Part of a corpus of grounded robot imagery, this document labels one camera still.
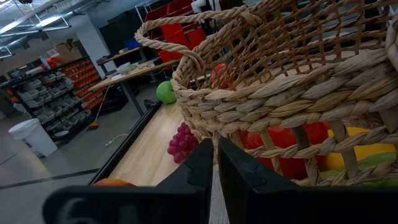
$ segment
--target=red grapes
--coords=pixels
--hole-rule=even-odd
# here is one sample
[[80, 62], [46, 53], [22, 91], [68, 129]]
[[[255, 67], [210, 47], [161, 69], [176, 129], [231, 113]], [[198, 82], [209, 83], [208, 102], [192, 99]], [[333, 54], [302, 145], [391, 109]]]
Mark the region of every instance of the red grapes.
[[180, 164], [188, 158], [199, 142], [184, 122], [178, 127], [177, 132], [169, 142], [167, 152], [174, 156], [174, 162]]

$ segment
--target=basket handle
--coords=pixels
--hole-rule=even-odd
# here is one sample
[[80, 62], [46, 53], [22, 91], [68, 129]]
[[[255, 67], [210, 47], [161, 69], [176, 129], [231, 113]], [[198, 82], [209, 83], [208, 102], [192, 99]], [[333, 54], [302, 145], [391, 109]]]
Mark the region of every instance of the basket handle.
[[204, 62], [201, 57], [189, 50], [187, 46], [173, 43], [166, 43], [159, 40], [150, 40], [143, 36], [148, 30], [151, 30], [156, 27], [160, 27], [162, 25], [174, 24], [174, 23], [185, 23], [185, 22], [198, 22], [202, 19], [232, 19], [236, 16], [243, 17], [250, 25], [256, 26], [258, 23], [262, 23], [260, 17], [255, 16], [249, 12], [248, 7], [240, 6], [234, 7], [232, 9], [224, 10], [224, 11], [206, 11], [198, 14], [194, 14], [191, 16], [177, 16], [177, 17], [167, 17], [163, 19], [156, 19], [154, 21], [147, 21], [142, 24], [140, 29], [137, 30], [135, 34], [135, 39], [145, 47], [150, 47], [153, 49], [161, 49], [167, 50], [169, 52], [178, 52], [186, 55], [190, 59], [193, 60], [198, 70], [201, 72], [201, 69], [204, 68]]

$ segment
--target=shelving unit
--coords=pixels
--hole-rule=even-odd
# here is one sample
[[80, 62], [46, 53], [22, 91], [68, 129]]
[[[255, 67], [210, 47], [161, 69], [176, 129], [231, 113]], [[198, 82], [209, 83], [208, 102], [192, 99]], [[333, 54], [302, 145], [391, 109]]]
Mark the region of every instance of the shelving unit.
[[[63, 89], [61, 94], [57, 96], [52, 95], [52, 99], [48, 100], [48, 102], [45, 103], [40, 103], [38, 106], [34, 108], [30, 108], [27, 104], [27, 98], [24, 98], [23, 100], [21, 96], [18, 93], [24, 92], [25, 87], [30, 85], [26, 84], [27, 82], [32, 82], [33, 83], [38, 83], [40, 78], [46, 75], [50, 75], [52, 73], [58, 73], [58, 76], [60, 78], [56, 78], [53, 82], [46, 83], [46, 84], [40, 84], [35, 86], [34, 89], [40, 88], [41, 91], [45, 91], [43, 86], [47, 89], [46, 92], [49, 93], [50, 89], [53, 88], [60, 88], [61, 85], [63, 84], [68, 84], [67, 88], [65, 86], [65, 89]], [[67, 83], [67, 80], [70, 79], [73, 81], [73, 86], [72, 83], [69, 82]], [[65, 65], [61, 65], [57, 68], [53, 68], [50, 70], [46, 70], [40, 73], [37, 73], [35, 75], [25, 77], [25, 78], [20, 78], [18, 80], [9, 80], [6, 83], [2, 83], [0, 85], [1, 89], [7, 90], [6, 92], [14, 98], [15, 103], [20, 103], [26, 110], [26, 113], [29, 114], [31, 118], [38, 118], [39, 115], [43, 114], [44, 112], [53, 112], [56, 107], [59, 107], [62, 103], [64, 103], [66, 108], [66, 105], [68, 105], [68, 108], [65, 111], [62, 111], [59, 113], [59, 108], [58, 108], [58, 115], [54, 116], [48, 116], [45, 118], [49, 118], [49, 120], [43, 121], [43, 115], [40, 117], [40, 121], [42, 123], [43, 128], [46, 130], [46, 132], [49, 134], [49, 136], [53, 139], [53, 141], [65, 141], [68, 142], [71, 140], [76, 134], [78, 134], [82, 129], [87, 127], [87, 125], [93, 120], [93, 115], [89, 115], [89, 117], [86, 116], [85, 119], [82, 119], [82, 115], [79, 116], [80, 120], [76, 125], [72, 125], [72, 123], [76, 123], [76, 120], [73, 118], [71, 121], [69, 121], [70, 118], [74, 117], [76, 114], [87, 110], [88, 105], [85, 105], [86, 102], [83, 102], [83, 99], [79, 96], [79, 93], [85, 91], [87, 96], [94, 95], [94, 99], [102, 95], [102, 91], [105, 90], [100, 89], [97, 91], [87, 91], [87, 89], [92, 86], [97, 84], [101, 80], [100, 75], [96, 71], [94, 65], [92, 64], [91, 60], [88, 57], [83, 57], [78, 60], [75, 60], [73, 62], [67, 63]], [[33, 95], [32, 99], [34, 100], [39, 97], [39, 94]], [[90, 109], [95, 109], [97, 105], [92, 105]], [[54, 134], [62, 131], [62, 127], [66, 128], [68, 126], [68, 134], [61, 136], [61, 137], [56, 137]]]

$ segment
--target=green apple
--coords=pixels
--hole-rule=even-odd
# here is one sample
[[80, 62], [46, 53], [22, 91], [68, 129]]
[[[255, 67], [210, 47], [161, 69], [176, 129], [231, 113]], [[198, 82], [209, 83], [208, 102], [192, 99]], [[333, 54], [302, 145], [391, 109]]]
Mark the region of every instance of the green apple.
[[173, 86], [170, 81], [162, 82], [156, 89], [157, 98], [163, 103], [174, 103], [177, 100], [175, 97]]

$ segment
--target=black table edge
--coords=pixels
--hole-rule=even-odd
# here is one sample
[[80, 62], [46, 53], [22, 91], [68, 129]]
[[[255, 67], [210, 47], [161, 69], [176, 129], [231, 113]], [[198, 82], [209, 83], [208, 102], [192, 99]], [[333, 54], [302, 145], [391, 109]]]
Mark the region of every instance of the black table edge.
[[143, 116], [141, 116], [140, 120], [134, 125], [128, 137], [122, 142], [122, 144], [108, 159], [108, 161], [106, 161], [105, 165], [96, 173], [88, 185], [93, 185], [97, 181], [107, 178], [112, 173], [113, 169], [117, 166], [125, 153], [130, 149], [130, 146], [138, 138], [142, 130], [146, 127], [161, 105], [162, 102], [157, 100], [156, 104], [147, 110]]

